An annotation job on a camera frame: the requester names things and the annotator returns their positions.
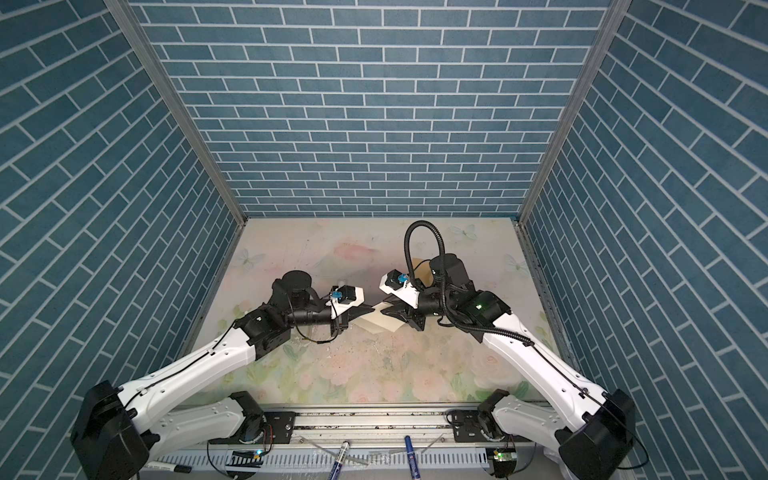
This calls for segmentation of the cream letter paper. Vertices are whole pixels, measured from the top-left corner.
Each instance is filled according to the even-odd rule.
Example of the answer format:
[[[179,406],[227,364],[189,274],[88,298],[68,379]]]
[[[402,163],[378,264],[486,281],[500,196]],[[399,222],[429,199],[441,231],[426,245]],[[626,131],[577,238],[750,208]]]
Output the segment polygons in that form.
[[[380,302],[374,306],[374,311],[362,315],[350,322],[352,326],[359,327],[371,334],[380,334],[384,332],[395,332],[399,328],[406,326],[407,323],[385,315],[383,310],[391,307],[388,302]]]

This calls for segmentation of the brown paper envelope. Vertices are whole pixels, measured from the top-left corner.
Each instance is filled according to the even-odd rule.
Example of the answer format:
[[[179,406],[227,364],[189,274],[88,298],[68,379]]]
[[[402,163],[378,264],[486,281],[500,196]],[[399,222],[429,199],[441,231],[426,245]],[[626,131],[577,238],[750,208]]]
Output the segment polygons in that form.
[[[432,287],[435,282],[435,277],[431,267],[429,259],[420,260],[414,266],[414,279],[413,283],[419,290]]]

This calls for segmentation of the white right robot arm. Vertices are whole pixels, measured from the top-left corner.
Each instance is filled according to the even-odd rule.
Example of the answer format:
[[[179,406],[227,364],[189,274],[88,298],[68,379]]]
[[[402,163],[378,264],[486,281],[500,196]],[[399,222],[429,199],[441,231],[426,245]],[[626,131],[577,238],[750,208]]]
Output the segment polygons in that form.
[[[517,370],[547,401],[529,405],[498,390],[478,409],[486,434],[519,435],[551,451],[569,479],[613,479],[636,445],[636,405],[623,390],[607,392],[571,368],[530,330],[496,294],[478,290],[455,255],[430,262],[433,283],[392,270],[381,290],[396,300],[386,315],[422,328],[441,316],[472,335]]]

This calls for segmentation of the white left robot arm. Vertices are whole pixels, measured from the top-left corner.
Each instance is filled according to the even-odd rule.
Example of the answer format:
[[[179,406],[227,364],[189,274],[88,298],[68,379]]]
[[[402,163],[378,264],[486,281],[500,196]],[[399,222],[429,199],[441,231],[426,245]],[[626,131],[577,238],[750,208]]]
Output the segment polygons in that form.
[[[85,476],[130,479],[148,462],[201,442],[268,445],[272,429],[246,391],[202,407],[179,406],[282,346],[298,326],[327,325],[338,335],[373,310],[360,287],[335,287],[321,297],[307,272],[287,272],[273,282],[267,302],[198,350],[121,386],[103,381],[86,392],[70,435]]]

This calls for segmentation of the blue marker pen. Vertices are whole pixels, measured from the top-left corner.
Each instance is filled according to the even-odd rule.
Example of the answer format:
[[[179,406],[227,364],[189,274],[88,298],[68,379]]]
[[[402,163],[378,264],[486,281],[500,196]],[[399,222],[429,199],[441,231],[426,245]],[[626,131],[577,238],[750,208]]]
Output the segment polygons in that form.
[[[412,480],[420,480],[421,474],[418,467],[416,451],[415,451],[411,436],[406,435],[404,437],[404,442],[405,442],[406,458],[408,462],[410,477]]]

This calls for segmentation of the white-blue marker pen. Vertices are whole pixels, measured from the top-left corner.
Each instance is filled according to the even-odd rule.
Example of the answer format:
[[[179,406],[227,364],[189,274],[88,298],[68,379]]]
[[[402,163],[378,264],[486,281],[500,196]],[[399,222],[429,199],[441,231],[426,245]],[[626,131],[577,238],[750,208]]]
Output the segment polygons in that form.
[[[349,453],[349,450],[350,450],[350,443],[348,441],[344,441],[341,444],[340,449],[338,451],[338,454],[336,455],[334,463],[333,463],[333,465],[331,467],[331,470],[330,470],[330,473],[329,473],[329,476],[328,476],[328,480],[338,480],[339,479],[339,476],[340,476],[341,471],[343,469],[344,462],[346,460],[347,454]]]

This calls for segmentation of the black marker pen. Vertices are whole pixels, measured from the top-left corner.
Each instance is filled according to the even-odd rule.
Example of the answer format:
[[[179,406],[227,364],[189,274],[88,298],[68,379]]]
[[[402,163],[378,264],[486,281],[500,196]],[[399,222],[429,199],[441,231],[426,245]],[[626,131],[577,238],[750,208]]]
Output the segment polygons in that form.
[[[142,469],[173,472],[173,473],[180,473],[180,474],[189,474],[193,470],[193,468],[188,465],[163,462],[163,461],[149,461],[142,467]]]

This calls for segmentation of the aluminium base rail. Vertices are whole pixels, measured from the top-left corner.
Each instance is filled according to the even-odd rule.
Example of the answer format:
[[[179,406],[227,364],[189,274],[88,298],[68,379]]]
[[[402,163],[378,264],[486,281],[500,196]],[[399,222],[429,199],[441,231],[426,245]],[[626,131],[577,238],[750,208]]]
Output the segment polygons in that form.
[[[219,479],[328,473],[341,444],[348,441],[344,471],[403,470],[408,469],[404,437],[410,435],[421,471],[478,467],[507,478],[525,470],[542,453],[569,479],[555,455],[534,441],[519,435],[489,437],[476,409],[275,410],[266,418],[273,435],[266,445],[198,442],[152,461],[191,466],[189,474],[175,473],[182,477],[204,472]]]

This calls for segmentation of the aluminium right corner post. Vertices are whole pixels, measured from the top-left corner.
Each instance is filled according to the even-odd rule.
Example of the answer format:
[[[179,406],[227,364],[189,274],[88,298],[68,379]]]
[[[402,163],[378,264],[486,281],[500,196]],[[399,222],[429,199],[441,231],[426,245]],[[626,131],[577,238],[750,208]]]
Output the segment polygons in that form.
[[[594,44],[590,47],[583,68],[577,78],[572,93],[562,111],[547,150],[533,178],[531,187],[520,209],[518,222],[527,223],[533,215],[538,198],[545,183],[552,173],[570,133],[583,102],[596,78],[607,51],[618,32],[618,28],[631,5],[630,0],[612,1],[597,31]]]

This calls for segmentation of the aluminium corner post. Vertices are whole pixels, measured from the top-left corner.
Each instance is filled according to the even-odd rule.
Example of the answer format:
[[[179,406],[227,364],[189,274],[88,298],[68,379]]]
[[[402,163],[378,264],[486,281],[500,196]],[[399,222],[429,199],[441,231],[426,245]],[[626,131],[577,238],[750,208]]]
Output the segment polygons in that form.
[[[199,163],[212,180],[235,222],[239,227],[243,227],[247,222],[247,216],[236,200],[216,161],[213,159],[208,146],[129,2],[105,0],[104,3],[178,124],[184,138],[192,147]]]
[[[545,183],[552,173],[570,133],[583,102],[596,78],[607,51],[618,32],[618,28],[631,5],[630,0],[612,1],[597,31],[594,44],[590,47],[583,68],[577,78],[572,93],[562,111],[547,150],[533,178],[531,187],[520,209],[518,222],[527,223],[533,215],[538,198]]]

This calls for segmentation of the aluminium left corner post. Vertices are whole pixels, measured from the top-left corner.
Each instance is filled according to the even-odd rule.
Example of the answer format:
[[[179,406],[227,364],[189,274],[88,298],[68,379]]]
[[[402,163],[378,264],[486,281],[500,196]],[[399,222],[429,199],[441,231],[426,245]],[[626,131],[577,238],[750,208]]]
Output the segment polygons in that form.
[[[243,227],[247,222],[247,216],[236,200],[216,161],[213,159],[208,146],[129,2],[105,0],[104,3],[178,124],[184,138],[192,147],[199,163],[212,180],[235,222],[239,227]]]

